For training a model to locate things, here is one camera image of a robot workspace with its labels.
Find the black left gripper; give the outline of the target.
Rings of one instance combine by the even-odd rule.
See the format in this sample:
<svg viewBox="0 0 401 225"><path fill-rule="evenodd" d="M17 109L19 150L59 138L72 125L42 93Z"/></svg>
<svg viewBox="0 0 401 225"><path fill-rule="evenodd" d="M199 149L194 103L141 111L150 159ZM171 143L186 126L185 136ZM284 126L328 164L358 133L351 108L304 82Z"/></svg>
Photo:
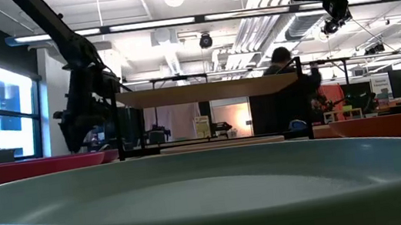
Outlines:
<svg viewBox="0 0 401 225"><path fill-rule="evenodd" d="M69 65L62 68L70 72L69 90L65 94L68 102L65 110L56 111L53 116L61 120L59 128L68 150L77 153L90 132L101 126L111 114L112 107L106 100L120 91L122 83L103 64L91 64L82 69L72 69ZM77 119L79 126L65 119Z"/></svg>

